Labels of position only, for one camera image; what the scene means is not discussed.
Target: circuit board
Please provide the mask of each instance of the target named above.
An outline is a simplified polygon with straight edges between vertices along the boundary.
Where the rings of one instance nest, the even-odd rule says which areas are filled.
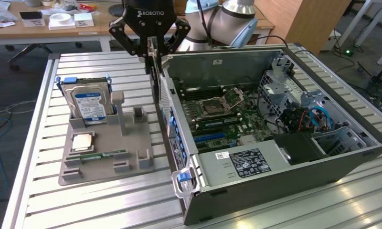
[[[251,99],[234,88],[222,97],[182,101],[199,153],[261,142],[272,136]]]

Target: robotiq logo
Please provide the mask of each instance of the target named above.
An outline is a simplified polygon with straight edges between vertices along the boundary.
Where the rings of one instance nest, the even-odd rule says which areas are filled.
[[[138,11],[138,18],[142,16],[165,16],[165,11]]]

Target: motherboard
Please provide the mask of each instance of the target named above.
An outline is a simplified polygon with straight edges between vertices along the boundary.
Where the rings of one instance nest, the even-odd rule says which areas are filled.
[[[183,90],[182,106],[199,153],[257,143],[273,135],[251,94],[238,87]]]

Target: aluminum extrusion table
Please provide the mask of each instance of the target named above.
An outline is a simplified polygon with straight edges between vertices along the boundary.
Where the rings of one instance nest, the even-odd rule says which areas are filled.
[[[293,51],[300,47],[290,45]],[[326,66],[305,53],[304,62],[382,132],[382,113]],[[157,171],[114,180],[59,186],[70,109],[55,77],[110,74],[112,88],[124,90],[124,109],[149,112]],[[313,82],[297,74],[310,89]],[[153,104],[145,64],[126,52],[63,54],[48,61],[3,228],[382,228],[382,155],[337,183],[301,192],[193,226],[183,225]]]

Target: floor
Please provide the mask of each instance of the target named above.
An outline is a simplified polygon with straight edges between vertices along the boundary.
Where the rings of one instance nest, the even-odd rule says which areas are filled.
[[[344,17],[337,26],[337,30],[342,33],[348,25],[350,24],[354,14],[350,14],[348,17]],[[348,42],[344,44],[342,49],[352,47],[353,38],[357,36],[361,28],[366,24],[366,21],[362,21]],[[26,45],[16,45],[16,51],[22,50]],[[76,53],[76,52],[99,52],[100,45],[98,42],[83,42],[83,48],[78,48],[75,43],[63,43],[63,44],[50,44],[50,49],[56,53]],[[364,63],[368,69],[376,69],[378,66],[376,61],[382,55],[382,28],[376,27],[372,35],[366,39],[362,48],[365,53],[361,54],[354,52],[352,60],[354,62],[360,61]],[[15,52],[6,50],[4,46],[0,46],[0,104],[15,104],[20,101],[34,100],[39,94],[39,88],[42,84],[42,77],[47,64],[47,53],[44,50],[38,49],[30,53],[23,59],[18,61],[22,70],[14,72],[8,69],[7,61],[15,55]],[[332,70],[338,70],[340,68],[350,64],[349,61],[338,58],[330,52],[322,52],[318,55],[318,58],[322,62],[330,67]],[[360,73],[357,71],[357,66],[346,68],[340,72],[341,77],[352,84],[357,86],[368,85],[368,74]],[[34,108],[34,104],[23,105],[18,108],[18,111],[28,110]],[[0,114],[0,118],[7,118],[8,113]],[[28,133],[30,122],[32,118],[32,113],[26,114],[14,114],[12,116],[12,128],[0,139],[0,157],[3,159],[3,165],[6,173],[8,176],[10,191],[0,197],[0,226],[3,222],[3,217],[7,208],[7,201],[10,198],[10,193],[12,189],[12,183],[16,176],[19,160],[23,153],[23,146],[26,143],[26,137]],[[4,179],[0,172],[0,192],[3,190]]]

